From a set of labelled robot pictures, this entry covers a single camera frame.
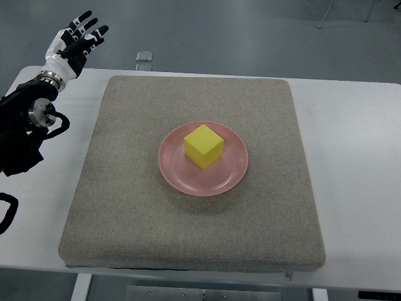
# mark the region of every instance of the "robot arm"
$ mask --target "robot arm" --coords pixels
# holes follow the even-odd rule
[[[108,26],[85,34],[97,22],[94,18],[86,23],[90,15],[91,11],[85,12],[59,31],[39,74],[0,100],[0,172],[5,175],[26,172],[42,161],[42,142],[70,126],[52,102],[70,80],[80,76],[87,56],[104,42]],[[62,120],[61,127],[48,133],[56,118]]]

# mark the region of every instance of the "robot finger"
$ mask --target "robot finger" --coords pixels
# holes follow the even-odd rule
[[[97,46],[99,46],[100,44],[102,44],[104,41],[105,41],[105,39],[100,38],[100,39],[96,42],[96,44],[94,44],[94,45],[90,46],[88,49],[86,49],[86,50],[83,52],[83,54],[84,54],[85,56],[88,56],[88,55],[92,52],[92,50],[94,50]]]
[[[89,34],[78,39],[74,43],[68,45],[63,51],[57,52],[57,54],[61,55],[62,58],[71,59],[76,55],[84,52],[88,48],[93,48],[100,45],[104,39],[102,38],[103,34],[108,31],[108,26],[103,25],[98,29],[92,31]]]
[[[73,38],[75,41],[77,41],[81,36],[87,31],[89,28],[91,28],[93,25],[95,25],[98,22],[98,18],[93,18],[89,22],[87,22],[85,25],[77,28],[74,33],[72,34]]]
[[[73,21],[69,23],[69,25],[65,28],[70,34],[73,34],[75,29],[82,23],[83,20],[88,18],[92,14],[92,11],[87,11],[83,13],[81,16],[77,17]]]

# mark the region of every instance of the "gray floor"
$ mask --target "gray floor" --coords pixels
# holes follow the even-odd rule
[[[371,1],[337,0],[318,29],[329,3],[0,0],[0,94],[22,68],[43,65],[56,32],[87,9],[110,27],[88,68],[134,70],[137,52],[152,51],[153,71],[401,83],[398,0],[377,1],[367,23]],[[0,286],[24,290],[17,271],[0,272]],[[47,278],[48,287],[64,276]],[[73,282],[65,280],[65,287]],[[22,300],[4,292],[0,300]]]
[[[0,269],[0,301],[70,301],[76,274]]]

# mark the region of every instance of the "black cable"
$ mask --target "black cable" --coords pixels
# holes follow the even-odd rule
[[[0,200],[10,203],[10,207],[8,208],[7,213],[3,221],[0,223],[0,235],[2,235],[4,232],[6,232],[8,227],[10,227],[15,217],[15,214],[17,213],[18,199],[16,199],[14,196],[10,196],[9,194],[0,193]]]
[[[43,112],[43,114],[44,115],[48,114],[48,115],[52,115],[52,116],[60,118],[61,119],[61,126],[58,129],[55,129],[55,130],[51,131],[50,133],[48,133],[43,140],[54,138],[57,135],[60,135],[61,133],[63,133],[66,130],[68,130],[68,128],[70,127],[70,121],[68,120],[67,116],[63,115],[60,112],[56,112],[53,108],[51,108],[50,105],[47,105],[46,109],[47,110],[45,110]]]

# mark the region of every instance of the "gray cushion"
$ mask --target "gray cushion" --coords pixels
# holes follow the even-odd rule
[[[241,136],[249,167],[213,197],[170,186],[157,154],[196,120]],[[258,78],[110,79],[60,243],[69,267],[314,271],[325,251],[289,85]]]

